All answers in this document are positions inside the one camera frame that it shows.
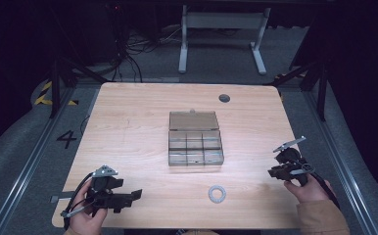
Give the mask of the white metal desk frame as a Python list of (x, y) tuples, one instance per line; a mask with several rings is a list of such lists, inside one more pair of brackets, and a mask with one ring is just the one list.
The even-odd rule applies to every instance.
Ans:
[(266, 68), (260, 53), (260, 45), (269, 20), (271, 9), (265, 8), (258, 13), (213, 13), (189, 11), (187, 5), (182, 6), (181, 17), (181, 47), (178, 72), (186, 73), (188, 60), (188, 29), (255, 29), (257, 39), (250, 43), (259, 74), (265, 75)]

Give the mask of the aluminium floor rail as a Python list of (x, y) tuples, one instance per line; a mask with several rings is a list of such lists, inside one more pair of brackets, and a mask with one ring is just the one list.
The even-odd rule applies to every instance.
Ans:
[(24, 164), (21, 173), (12, 185), (12, 189), (0, 209), (0, 235), (3, 234), (3, 231), (6, 228), (10, 217), (12, 216), (19, 201), (21, 200), (24, 191), (29, 184), (29, 181), (32, 178), (44, 154), (44, 150), (47, 143), (49, 142), (51, 133), (58, 123), (60, 116), (64, 112), (66, 105), (71, 99), (73, 92), (73, 88), (67, 88), (65, 93), (62, 95), (61, 101), (59, 102), (60, 108), (58, 108), (57, 111), (47, 120), (40, 136), (38, 137), (38, 140), (33, 147), (33, 150), (29, 154), (29, 157)]
[(344, 186), (345, 193), (364, 235), (378, 235), (378, 227), (367, 207), (356, 181), (354, 180), (354, 176), (352, 175), (346, 162), (342, 159), (342, 155), (337, 148), (336, 142), (328, 128), (328, 125), (319, 117), (315, 99), (310, 92), (304, 92), (303, 96), (309, 106), (312, 116), (315, 118), (315, 122), (322, 133), (324, 141), (327, 143), (331, 162), (338, 173), (338, 177), (342, 185)]

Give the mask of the person's right hand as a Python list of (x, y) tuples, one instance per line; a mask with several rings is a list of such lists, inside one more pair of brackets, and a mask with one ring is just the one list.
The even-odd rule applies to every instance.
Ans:
[(307, 184), (305, 186), (297, 186), (290, 181), (285, 181), (284, 186), (296, 197), (300, 204), (309, 204), (323, 201), (328, 202), (330, 200), (326, 191), (310, 174), (307, 175)]

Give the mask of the black metal stand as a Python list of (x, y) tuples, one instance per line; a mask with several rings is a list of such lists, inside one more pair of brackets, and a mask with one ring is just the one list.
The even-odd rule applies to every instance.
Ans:
[(51, 7), (48, 7), (48, 12), (51, 14), (51, 17), (45, 19), (42, 24), (43, 30), (47, 33), (48, 39), (50, 40), (49, 44), (52, 47), (55, 57), (51, 72), (52, 111), (50, 115), (50, 118), (55, 118), (60, 113), (60, 108), (67, 102), (61, 97), (60, 81), (62, 81), (68, 89), (65, 95), (73, 91), (77, 85), (77, 78), (72, 70), (78, 70), (100, 84), (107, 82), (107, 79), (65, 57), (65, 53), (62, 49), (62, 41), (59, 38), (59, 20)]
[(317, 13), (289, 67), (290, 72), (279, 74), (273, 81), (265, 84), (265, 86), (278, 87), (304, 73), (300, 89), (310, 91), (315, 84), (318, 84), (316, 112), (322, 121), (325, 121), (324, 108), (328, 80), (326, 66), (329, 62), (325, 46), (329, 30), (328, 14)]

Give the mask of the person's left hand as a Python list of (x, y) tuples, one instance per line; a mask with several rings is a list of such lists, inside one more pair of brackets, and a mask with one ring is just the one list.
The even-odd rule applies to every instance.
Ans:
[(92, 215), (92, 212), (81, 211), (70, 219), (69, 228), (80, 235), (101, 235), (107, 214), (106, 209), (99, 209), (95, 215)]

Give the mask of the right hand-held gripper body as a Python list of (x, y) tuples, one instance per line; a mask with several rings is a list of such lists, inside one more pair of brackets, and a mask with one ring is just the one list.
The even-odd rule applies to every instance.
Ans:
[(301, 153), (297, 149), (293, 148), (293, 145), (304, 140), (306, 140), (306, 138), (302, 136), (296, 140), (283, 143), (274, 150), (274, 153), (278, 152), (278, 155), (275, 157), (278, 161), (278, 165), (288, 166), (285, 172), (279, 172), (278, 174), (289, 174), (292, 179), (298, 180), (302, 186), (307, 184), (307, 174), (314, 172), (314, 167), (301, 156)]

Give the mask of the grey table edge bracket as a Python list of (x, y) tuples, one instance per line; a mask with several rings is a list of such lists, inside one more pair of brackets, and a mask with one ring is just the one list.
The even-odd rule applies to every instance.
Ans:
[(58, 195), (52, 195), (50, 197), (49, 202), (51, 204), (58, 203), (60, 200), (64, 200), (64, 199), (68, 199), (69, 200), (72, 196), (73, 196), (73, 191), (61, 192)]

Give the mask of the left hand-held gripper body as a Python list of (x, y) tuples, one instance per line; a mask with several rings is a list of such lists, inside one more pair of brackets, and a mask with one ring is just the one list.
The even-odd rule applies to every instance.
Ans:
[(122, 179), (116, 179), (118, 172), (103, 164), (92, 173), (91, 186), (87, 191), (86, 202), (90, 203), (93, 212), (99, 209), (112, 209), (114, 202), (113, 190), (123, 184)]

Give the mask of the clear plastic compartment box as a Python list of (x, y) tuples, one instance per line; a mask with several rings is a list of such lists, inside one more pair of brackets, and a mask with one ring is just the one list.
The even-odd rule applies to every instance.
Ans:
[(215, 112), (170, 112), (168, 164), (222, 165), (223, 147)]

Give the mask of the yellow black hazard tape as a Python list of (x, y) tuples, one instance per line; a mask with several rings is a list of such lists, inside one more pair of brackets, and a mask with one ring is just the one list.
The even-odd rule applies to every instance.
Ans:
[[(34, 101), (34, 105), (53, 105), (53, 101), (51, 99), (46, 99), (46, 95), (51, 88), (52, 81), (47, 81), (41, 89), (41, 92), (39, 93), (38, 97)], [(68, 102), (68, 105), (70, 106), (77, 106), (78, 104), (78, 100), (69, 100)]]

